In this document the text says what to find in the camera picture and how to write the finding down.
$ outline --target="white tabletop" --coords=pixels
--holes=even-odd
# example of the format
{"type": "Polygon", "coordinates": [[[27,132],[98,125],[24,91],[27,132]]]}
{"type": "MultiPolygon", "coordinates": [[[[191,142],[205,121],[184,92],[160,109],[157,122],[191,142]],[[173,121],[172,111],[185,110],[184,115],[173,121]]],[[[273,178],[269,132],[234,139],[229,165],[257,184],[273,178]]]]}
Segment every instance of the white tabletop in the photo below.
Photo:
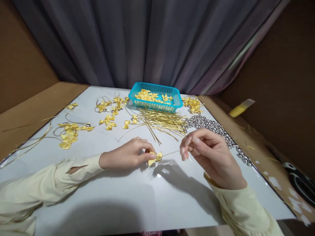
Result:
{"type": "MultiPolygon", "coordinates": [[[[107,131],[104,124],[99,126],[99,120],[103,120],[107,113],[94,111],[95,99],[100,96],[113,99],[117,90],[120,97],[129,94],[127,89],[94,86],[86,89],[73,101],[79,105],[74,110],[77,114],[70,112],[67,117],[74,122],[90,122],[96,126],[94,130],[79,131],[78,141],[69,150],[61,149],[55,139],[42,140],[34,149],[0,170],[1,182],[36,172],[64,158],[81,158],[110,151],[137,136],[147,139],[157,152],[164,155],[179,150],[180,143],[173,137],[156,131],[162,142],[159,146],[145,126],[130,131],[118,142],[129,131],[122,129],[124,121],[130,119],[126,108],[116,116],[117,127],[112,131],[107,131]]],[[[192,116],[186,107],[177,111],[192,116]]],[[[203,111],[203,116],[215,120],[206,108],[203,111]]],[[[65,110],[61,111],[52,120],[52,126],[56,128],[58,123],[66,122],[65,115],[65,110]]],[[[45,125],[34,137],[41,137],[48,126],[45,125]]],[[[258,200],[274,218],[295,218],[260,174],[244,164],[236,156],[234,148],[231,152],[258,200]]],[[[33,213],[37,217],[35,235],[108,235],[224,224],[219,202],[203,178],[203,169],[193,157],[190,158],[183,162],[176,152],[163,157],[155,168],[148,168],[143,163],[133,170],[106,170],[81,184],[62,202],[37,209],[33,213]]]]}

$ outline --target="yellow glue stick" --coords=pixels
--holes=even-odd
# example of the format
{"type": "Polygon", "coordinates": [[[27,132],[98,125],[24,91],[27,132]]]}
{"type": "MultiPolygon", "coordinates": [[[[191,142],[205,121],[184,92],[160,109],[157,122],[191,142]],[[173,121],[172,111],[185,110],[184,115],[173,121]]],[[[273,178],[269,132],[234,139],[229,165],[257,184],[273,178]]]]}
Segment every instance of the yellow glue stick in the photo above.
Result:
{"type": "Polygon", "coordinates": [[[247,108],[249,108],[255,101],[253,99],[247,99],[245,102],[243,102],[241,105],[238,105],[235,107],[231,112],[229,113],[232,117],[237,117],[241,115],[247,108]]]}

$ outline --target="cream shirt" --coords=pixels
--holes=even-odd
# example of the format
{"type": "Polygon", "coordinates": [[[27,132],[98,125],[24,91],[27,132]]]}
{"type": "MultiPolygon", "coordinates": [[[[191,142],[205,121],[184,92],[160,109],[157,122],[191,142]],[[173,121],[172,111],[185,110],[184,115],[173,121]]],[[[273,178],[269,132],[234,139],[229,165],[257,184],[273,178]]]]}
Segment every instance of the cream shirt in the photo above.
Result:
{"type": "MultiPolygon", "coordinates": [[[[81,160],[66,159],[37,173],[0,183],[0,235],[33,235],[36,218],[31,214],[40,204],[55,204],[80,183],[102,172],[100,155],[81,160]],[[72,167],[81,167],[67,174],[72,167]]],[[[238,235],[283,235],[275,219],[260,205],[250,187],[221,189],[204,177],[217,196],[222,217],[238,235]]]]}

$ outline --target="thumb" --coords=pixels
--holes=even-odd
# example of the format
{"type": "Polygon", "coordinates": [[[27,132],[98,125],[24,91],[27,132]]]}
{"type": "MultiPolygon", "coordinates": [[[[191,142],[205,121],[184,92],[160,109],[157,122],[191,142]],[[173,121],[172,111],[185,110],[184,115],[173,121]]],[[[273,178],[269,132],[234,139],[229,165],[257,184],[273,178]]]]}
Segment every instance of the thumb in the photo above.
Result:
{"type": "Polygon", "coordinates": [[[138,158],[139,158],[139,160],[141,162],[148,161],[148,160],[153,160],[156,157],[157,157],[157,155],[152,154],[152,153],[143,153],[143,154],[138,156],[138,158]]]}
{"type": "Polygon", "coordinates": [[[207,146],[203,141],[198,137],[193,137],[194,149],[199,152],[201,155],[208,157],[210,160],[213,160],[217,157],[216,152],[207,146]]]}

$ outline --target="turquoise basket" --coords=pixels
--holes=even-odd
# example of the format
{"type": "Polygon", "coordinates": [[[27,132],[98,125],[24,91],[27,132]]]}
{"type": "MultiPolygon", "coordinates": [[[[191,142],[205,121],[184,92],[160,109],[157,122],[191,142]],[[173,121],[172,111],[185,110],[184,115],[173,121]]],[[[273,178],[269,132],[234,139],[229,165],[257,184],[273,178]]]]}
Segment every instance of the turquoise basket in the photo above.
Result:
{"type": "Polygon", "coordinates": [[[134,84],[132,90],[129,93],[129,99],[136,107],[143,107],[151,110],[160,110],[166,112],[175,112],[177,108],[181,108],[183,106],[183,102],[181,100],[180,93],[177,88],[143,82],[137,82],[134,84]],[[171,104],[169,105],[164,103],[150,102],[135,98],[135,95],[138,94],[138,92],[140,92],[141,89],[150,90],[152,93],[158,93],[157,99],[161,101],[163,100],[162,94],[172,96],[173,99],[171,101],[171,104]]]}

